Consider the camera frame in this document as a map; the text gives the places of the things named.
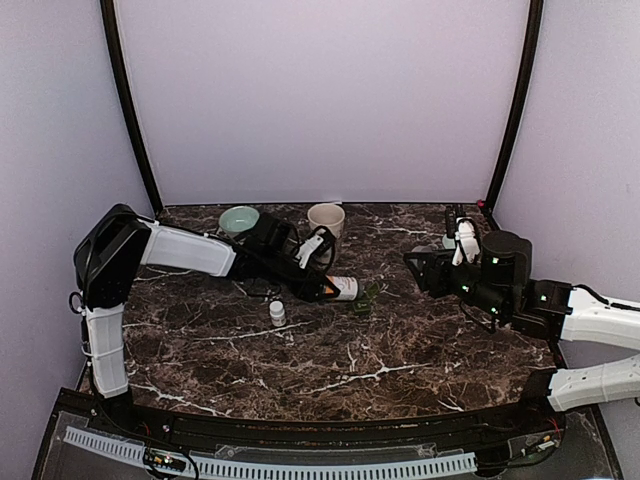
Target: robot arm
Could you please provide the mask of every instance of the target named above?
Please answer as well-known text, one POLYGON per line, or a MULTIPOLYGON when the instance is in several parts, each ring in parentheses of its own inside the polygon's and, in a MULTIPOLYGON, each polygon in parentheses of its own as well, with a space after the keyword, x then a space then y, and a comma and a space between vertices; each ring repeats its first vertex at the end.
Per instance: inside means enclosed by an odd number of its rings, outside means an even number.
POLYGON ((122 315, 140 265, 237 280, 266 278, 287 285, 308 302, 339 297, 340 289, 323 272, 307 267, 314 254, 332 248, 335 238, 314 235, 299 248, 304 255, 294 258, 285 251, 292 228, 262 214, 242 242, 231 245, 208 234, 141 218, 126 205, 114 206, 74 253, 76 282, 82 292, 75 294, 82 302, 74 311, 84 316, 84 352, 91 359, 98 392, 113 398, 128 390, 122 315))
MULTIPOLYGON (((560 339, 640 350, 640 304, 601 300, 587 290, 575 288, 569 297, 571 314, 564 318, 560 339)), ((640 355, 593 367, 558 370, 551 377, 549 390, 547 398, 556 411, 638 397, 640 355)))
MULTIPOLYGON (((483 243, 480 265, 455 265, 452 250, 412 252, 404 260, 421 290, 434 298, 454 294, 478 307, 491 315, 493 330, 509 324, 551 342, 591 341, 640 350, 640 303, 608 299, 584 286, 531 280, 531 243, 513 233, 491 232, 483 243)), ((542 383, 531 383, 556 411, 638 397, 640 355, 560 369, 542 383)))

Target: black cable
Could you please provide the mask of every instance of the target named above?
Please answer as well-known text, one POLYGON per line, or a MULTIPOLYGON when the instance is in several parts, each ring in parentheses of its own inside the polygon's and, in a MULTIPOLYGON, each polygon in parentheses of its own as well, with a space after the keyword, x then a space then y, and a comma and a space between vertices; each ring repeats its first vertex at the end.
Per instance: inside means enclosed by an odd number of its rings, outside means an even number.
POLYGON ((84 304, 83 304, 82 295, 80 295, 80 292, 71 292, 69 294, 69 308, 76 315, 80 315, 82 313, 82 310, 84 310, 84 304), (77 307, 73 304, 74 298, 77 298, 80 302, 80 304, 77 307))
POLYGON ((573 288, 581 288, 582 290, 585 290, 586 292, 589 293, 589 295, 591 295, 597 301, 611 308, 617 308, 618 310, 630 310, 632 312, 640 312, 640 308, 638 307, 634 307, 632 305, 625 305, 624 303, 610 302, 609 300, 604 298, 602 295, 600 295, 598 292, 596 292, 593 288, 583 283, 580 283, 578 285, 573 285, 573 288))
POLYGON ((496 320, 495 318, 491 319, 491 327, 488 327, 487 325, 485 325, 484 322, 478 320, 477 318, 475 318, 473 315, 471 315, 471 313, 469 313, 469 311, 464 308, 464 300, 460 300, 460 303, 458 304, 458 307, 460 308, 460 311, 462 311, 462 313, 464 314, 464 316, 471 320, 473 323, 475 323, 476 325, 478 325, 479 327, 481 327, 482 329, 484 329, 485 331, 494 334, 496 333, 496 320))
POLYGON ((96 400, 96 405, 98 407, 98 410, 100 411, 100 414, 105 420, 107 420, 109 424, 111 424, 112 427, 114 427, 116 430, 120 430, 129 438, 133 438, 133 439, 137 439, 145 442, 147 446, 151 445, 151 443, 154 442, 157 445, 161 445, 165 448, 170 448, 171 450, 177 449, 178 453, 182 455, 184 458, 186 458, 189 461, 189 463, 193 466, 194 479, 195 480, 200 479, 200 469, 198 468, 198 465, 193 460, 193 458, 191 458, 191 455, 189 455, 187 452, 184 451, 184 447, 179 445, 174 445, 172 443, 165 442, 164 440, 159 440, 157 438, 153 438, 148 435, 141 435, 139 433, 132 432, 131 430, 127 430, 126 428, 118 425, 109 416, 109 414, 105 411, 104 406, 102 405, 102 401, 100 400, 100 393, 98 392, 98 387, 96 387, 96 384, 93 379, 93 365, 89 365, 89 388, 91 389, 91 393, 93 393, 93 396, 96 400))
MULTIPOLYGON (((249 285, 249 288, 253 288, 255 286, 255 283, 256 283, 256 279, 255 278, 252 278, 251 280, 252 281, 251 281, 251 285, 249 285)), ((273 281, 269 281, 269 285, 271 285, 272 287, 277 287, 276 291, 273 292, 273 293, 270 293, 270 292, 255 293, 255 292, 252 292, 251 290, 247 289, 245 293, 247 294, 247 297, 267 298, 269 300, 280 296, 280 294, 282 293, 282 285, 280 285, 277 282, 273 282, 273 281)))
POLYGON ((504 462, 487 462, 487 463, 478 463, 478 468, 485 468, 486 469, 492 469, 492 468, 506 468, 506 469, 510 469, 510 468, 526 468, 526 467, 535 467, 536 465, 541 464, 542 462, 548 460, 549 458, 551 458, 551 456, 556 452, 556 450, 558 450, 559 446, 557 447, 553 447, 549 452, 547 452, 546 455, 544 455, 543 457, 534 460, 532 462, 527 462, 527 463, 516 463, 515 465, 509 465, 509 463, 514 462, 516 460, 520 460, 523 458, 527 458, 525 457, 512 457, 508 460, 505 460, 504 462))

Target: white wall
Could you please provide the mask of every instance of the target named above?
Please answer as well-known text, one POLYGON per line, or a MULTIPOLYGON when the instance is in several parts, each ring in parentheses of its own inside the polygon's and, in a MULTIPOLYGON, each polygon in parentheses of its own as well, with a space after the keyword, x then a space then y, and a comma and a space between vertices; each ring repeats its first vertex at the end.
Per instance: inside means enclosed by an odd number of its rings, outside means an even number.
POLYGON ((0 477, 30 478, 81 368, 72 253, 116 202, 150 213, 98 1, 0 2, 0 477))
MULTIPOLYGON (((527 106, 495 212, 533 241, 535 278, 640 299, 640 3, 546 2, 527 106)), ((563 346, 570 365, 631 352, 563 346)), ((603 405, 625 478, 640 479, 640 409, 603 405)))
POLYGON ((117 2, 165 203, 483 198, 528 3, 117 2))

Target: marble table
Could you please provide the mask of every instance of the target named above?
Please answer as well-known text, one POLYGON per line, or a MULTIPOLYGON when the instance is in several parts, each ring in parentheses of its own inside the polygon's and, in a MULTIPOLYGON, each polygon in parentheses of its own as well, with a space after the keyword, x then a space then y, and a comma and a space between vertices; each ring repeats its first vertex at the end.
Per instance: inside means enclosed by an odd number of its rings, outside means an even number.
MULTIPOLYGON (((309 205, 259 205, 308 232, 309 205)), ((168 207, 161 222, 215 232, 223 206, 168 207)), ((271 324, 261 282, 142 267, 124 317, 135 402, 262 420, 380 420, 468 411, 518 400, 532 370, 553 365, 546 342, 489 335, 453 298, 420 292, 402 254, 441 248, 444 205, 347 204, 332 272, 381 291, 369 316, 347 303, 305 304, 286 288, 285 327, 271 324)), ((480 211, 467 213, 484 231, 480 211)))

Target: white cup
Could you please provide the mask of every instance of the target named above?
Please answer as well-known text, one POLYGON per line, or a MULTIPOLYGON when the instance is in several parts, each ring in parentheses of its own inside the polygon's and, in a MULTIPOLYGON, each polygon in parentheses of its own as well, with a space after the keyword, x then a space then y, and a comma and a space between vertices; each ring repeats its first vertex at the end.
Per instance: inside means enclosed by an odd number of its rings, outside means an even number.
MULTIPOLYGON (((307 212, 309 226, 312 231, 322 225, 323 227, 327 227, 329 231, 333 233, 333 236, 336 237, 334 260, 338 258, 339 245, 342 243, 339 239, 342 236, 342 229, 344 228, 344 217, 342 207, 334 203, 319 203, 311 207, 307 212)), ((330 259, 331 250, 320 257, 322 263, 328 263, 330 259)))

